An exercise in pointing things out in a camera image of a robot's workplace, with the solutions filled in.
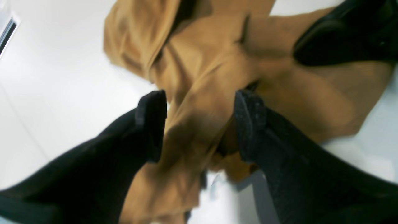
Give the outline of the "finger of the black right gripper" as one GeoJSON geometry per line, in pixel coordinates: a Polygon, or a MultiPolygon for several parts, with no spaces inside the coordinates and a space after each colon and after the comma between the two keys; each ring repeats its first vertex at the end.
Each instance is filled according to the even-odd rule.
{"type": "Polygon", "coordinates": [[[346,0],[297,40],[293,57],[305,66],[356,61],[397,62],[396,0],[346,0]]]}

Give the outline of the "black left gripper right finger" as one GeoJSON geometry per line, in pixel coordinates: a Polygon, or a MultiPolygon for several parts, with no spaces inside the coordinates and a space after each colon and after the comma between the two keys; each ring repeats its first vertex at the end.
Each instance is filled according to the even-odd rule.
{"type": "Polygon", "coordinates": [[[397,184],[322,149],[248,90],[235,93],[241,158],[265,174],[282,224],[396,224],[397,184]]]}

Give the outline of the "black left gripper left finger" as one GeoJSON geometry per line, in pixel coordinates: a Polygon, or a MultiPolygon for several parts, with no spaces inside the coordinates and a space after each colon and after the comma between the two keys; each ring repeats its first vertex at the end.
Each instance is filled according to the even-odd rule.
{"type": "Polygon", "coordinates": [[[1,190],[2,224],[117,224],[135,174],[159,161],[167,102],[164,90],[86,141],[1,190]]]}

